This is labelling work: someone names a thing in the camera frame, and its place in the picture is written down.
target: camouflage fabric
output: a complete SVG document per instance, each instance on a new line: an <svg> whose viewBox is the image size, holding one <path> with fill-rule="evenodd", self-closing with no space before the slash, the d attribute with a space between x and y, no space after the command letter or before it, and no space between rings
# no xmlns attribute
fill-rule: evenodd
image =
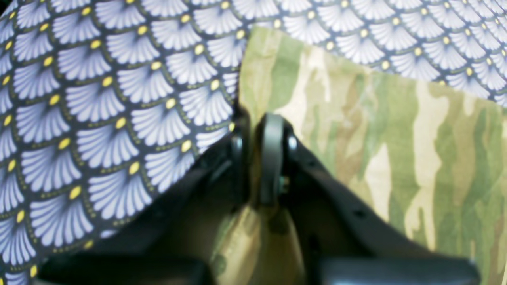
<svg viewBox="0 0 507 285"><path fill-rule="evenodd" d="M253 31L246 49L240 100L253 124L265 112L288 119L330 173L411 240L472 259L483 284L507 283L506 109L374 72L265 28ZM214 255L221 283L300 282L286 213L248 207L240 219L225 231L235 252L223 245ZM241 250L246 240L255 247ZM235 273L228 260L250 269Z"/></svg>

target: cloth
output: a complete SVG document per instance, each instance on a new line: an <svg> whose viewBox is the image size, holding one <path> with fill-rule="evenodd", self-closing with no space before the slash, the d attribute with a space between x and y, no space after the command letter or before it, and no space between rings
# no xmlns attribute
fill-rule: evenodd
<svg viewBox="0 0 507 285"><path fill-rule="evenodd" d="M375 72L265 28L253 31L246 49L240 101L253 125L265 112L288 119L336 179L409 239L470 258L483 284L506 284L506 109L436 83ZM300 282L290 218L252 208L240 217L257 217L249 224L264 230L253 237L243 223L229 231L230 244L257 244L257 255L243 260L257 267L222 267L229 279L221 284ZM217 256L232 260L236 252L242 251Z"/></svg>
<svg viewBox="0 0 507 285"><path fill-rule="evenodd" d="M89 248L229 132L255 23L505 105L505 3L14 0L0 17L0 276Z"/></svg>

